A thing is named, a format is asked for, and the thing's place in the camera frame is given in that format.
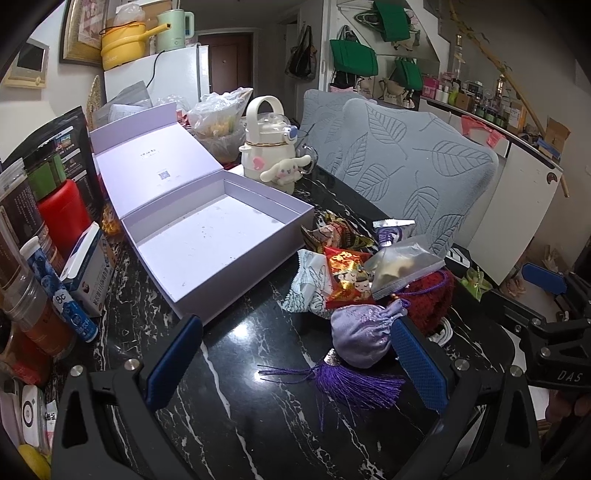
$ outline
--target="metal screw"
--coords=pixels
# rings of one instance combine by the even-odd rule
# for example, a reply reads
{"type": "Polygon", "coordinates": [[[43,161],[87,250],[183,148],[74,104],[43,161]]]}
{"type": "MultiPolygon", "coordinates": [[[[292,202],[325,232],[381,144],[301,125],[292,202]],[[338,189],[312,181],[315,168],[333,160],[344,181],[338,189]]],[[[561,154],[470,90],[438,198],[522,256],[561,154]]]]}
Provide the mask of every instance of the metal screw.
{"type": "Polygon", "coordinates": [[[126,370],[132,372],[139,368],[139,360],[137,358],[130,358],[125,362],[124,367],[126,370]]]}
{"type": "Polygon", "coordinates": [[[84,367],[82,365],[75,365],[70,369],[70,375],[73,377],[79,377],[82,375],[84,367]]]}
{"type": "Polygon", "coordinates": [[[456,367],[456,370],[460,372],[465,372],[470,368],[470,362],[468,360],[464,360],[463,358],[458,358],[453,363],[453,366],[456,367]]]}
{"type": "Polygon", "coordinates": [[[509,373],[513,377],[520,377],[521,375],[523,375],[523,370],[521,368],[519,368],[517,365],[511,365],[509,367],[509,373]]]}

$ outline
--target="leaf pattern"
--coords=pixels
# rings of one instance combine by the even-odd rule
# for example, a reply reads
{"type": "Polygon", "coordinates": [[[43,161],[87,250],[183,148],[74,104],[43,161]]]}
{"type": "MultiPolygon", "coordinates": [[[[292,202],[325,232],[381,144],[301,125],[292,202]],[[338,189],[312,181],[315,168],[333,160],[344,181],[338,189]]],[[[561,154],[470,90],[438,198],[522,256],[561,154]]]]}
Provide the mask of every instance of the leaf pattern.
{"type": "Polygon", "coordinates": [[[433,228],[431,229],[434,239],[433,244],[431,245],[433,253],[440,257],[447,254],[452,245],[453,234],[460,225],[463,217],[463,215],[451,213],[442,216],[437,222],[435,222],[435,225],[433,225],[433,228]]]}
{"type": "Polygon", "coordinates": [[[340,112],[343,109],[343,107],[345,106],[345,104],[349,100],[351,100],[352,98],[355,98],[355,97],[341,94],[341,95],[339,95],[339,97],[337,99],[332,100],[331,102],[327,103],[325,105],[325,107],[330,108],[331,110],[333,110],[335,112],[340,112]]]}
{"type": "Polygon", "coordinates": [[[301,293],[290,290],[287,293],[285,300],[279,304],[279,306],[286,312],[291,313],[303,313],[307,311],[306,302],[304,296],[301,293]]]}
{"type": "Polygon", "coordinates": [[[326,268],[324,266],[321,267],[320,272],[316,273],[314,268],[308,267],[308,273],[310,274],[310,278],[314,283],[314,286],[318,290],[322,290],[324,288],[324,278],[326,276],[326,268]]]}
{"type": "Polygon", "coordinates": [[[331,310],[326,310],[326,300],[317,291],[312,294],[310,300],[310,311],[319,317],[330,320],[331,310]]]}
{"type": "Polygon", "coordinates": [[[365,162],[365,154],[367,153],[367,146],[368,146],[368,135],[365,134],[362,137],[359,137],[353,145],[349,148],[347,155],[341,168],[339,169],[340,172],[343,174],[342,178],[345,178],[345,174],[351,177],[356,176],[363,167],[365,162]]]}
{"type": "Polygon", "coordinates": [[[404,207],[404,218],[415,220],[416,235],[427,232],[439,205],[439,193],[432,187],[421,187],[413,192],[404,207]]]}
{"type": "Polygon", "coordinates": [[[324,130],[326,127],[328,127],[330,121],[335,117],[335,115],[333,113],[323,113],[318,117],[318,120],[316,121],[316,126],[315,129],[318,130],[324,130]]]}
{"type": "Polygon", "coordinates": [[[386,116],[367,106],[369,131],[383,144],[397,144],[407,133],[407,126],[400,120],[386,116]]]}
{"type": "Polygon", "coordinates": [[[486,151],[477,150],[449,140],[440,141],[432,150],[433,167],[444,177],[455,177],[492,161],[486,151]]]}
{"type": "Polygon", "coordinates": [[[329,172],[335,175],[341,163],[343,163],[343,151],[339,147],[336,153],[329,153],[329,157],[333,160],[329,172]]]}
{"type": "Polygon", "coordinates": [[[325,142],[334,142],[336,140],[340,140],[340,130],[343,127],[343,119],[342,118],[335,118],[335,121],[330,126],[329,134],[326,136],[325,142]]]}
{"type": "Polygon", "coordinates": [[[386,168],[379,163],[375,163],[368,167],[363,172],[361,178],[355,186],[355,191],[360,193],[370,202],[380,201],[388,188],[390,187],[390,177],[392,177],[402,167],[397,168],[394,172],[388,173],[386,168]]]}

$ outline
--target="plastic bag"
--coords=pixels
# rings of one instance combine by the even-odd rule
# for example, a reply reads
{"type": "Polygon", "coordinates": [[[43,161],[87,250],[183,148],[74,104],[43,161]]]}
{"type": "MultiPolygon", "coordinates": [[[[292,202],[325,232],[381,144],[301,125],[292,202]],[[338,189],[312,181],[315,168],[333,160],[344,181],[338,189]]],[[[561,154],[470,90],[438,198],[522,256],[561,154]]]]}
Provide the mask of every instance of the plastic bag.
{"type": "Polygon", "coordinates": [[[239,126],[235,127],[234,132],[225,137],[203,137],[198,134],[194,136],[205,147],[205,150],[211,153],[213,158],[225,165],[238,158],[239,148],[246,141],[246,125],[244,121],[239,121],[239,126]]]}
{"type": "Polygon", "coordinates": [[[374,275],[371,292],[379,300],[445,267],[445,260],[429,251],[427,235],[419,235],[381,249],[364,266],[374,275]]]}
{"type": "Polygon", "coordinates": [[[201,102],[188,114],[191,127],[200,135],[199,140],[203,137],[227,137],[234,133],[252,91],[252,88],[240,87],[222,95],[203,95],[201,102]]]}
{"type": "Polygon", "coordinates": [[[127,4],[121,7],[119,13],[115,15],[114,27],[127,25],[131,22],[143,22],[146,19],[146,12],[138,4],[127,4]]]}
{"type": "Polygon", "coordinates": [[[187,113],[191,109],[191,107],[189,106],[189,103],[187,102],[187,99],[185,97],[181,97],[180,95],[174,95],[174,94],[168,95],[167,97],[164,97],[164,98],[159,98],[158,100],[156,100],[154,102],[154,106],[166,105],[167,103],[176,103],[177,110],[182,110],[183,115],[187,115],[187,113]]]}
{"type": "Polygon", "coordinates": [[[138,82],[122,90],[110,102],[92,112],[92,119],[95,128],[99,128],[148,108],[152,108],[148,89],[144,82],[138,82]]]}

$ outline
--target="brown door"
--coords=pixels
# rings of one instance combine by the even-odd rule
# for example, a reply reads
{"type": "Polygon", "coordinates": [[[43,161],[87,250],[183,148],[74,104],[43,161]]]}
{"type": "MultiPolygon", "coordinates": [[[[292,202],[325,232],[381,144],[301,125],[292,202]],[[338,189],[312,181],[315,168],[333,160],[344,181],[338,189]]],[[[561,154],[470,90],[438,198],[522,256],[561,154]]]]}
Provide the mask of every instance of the brown door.
{"type": "Polygon", "coordinates": [[[212,92],[224,93],[252,87],[252,34],[199,35],[209,45],[209,77],[212,92]]]}

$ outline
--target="red packaging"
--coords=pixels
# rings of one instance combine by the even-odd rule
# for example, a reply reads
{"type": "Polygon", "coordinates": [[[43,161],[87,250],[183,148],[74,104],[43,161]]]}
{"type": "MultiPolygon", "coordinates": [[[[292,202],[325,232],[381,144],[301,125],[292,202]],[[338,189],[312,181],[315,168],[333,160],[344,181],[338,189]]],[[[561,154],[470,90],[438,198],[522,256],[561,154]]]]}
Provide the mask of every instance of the red packaging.
{"type": "Polygon", "coordinates": [[[73,180],[66,180],[37,205],[59,253],[69,258],[80,235],[91,223],[78,187],[73,180]]]}
{"type": "Polygon", "coordinates": [[[371,296],[369,275],[363,267],[371,254],[331,247],[325,247],[324,254],[333,284],[333,293],[326,300],[327,309],[375,303],[371,296]]]}

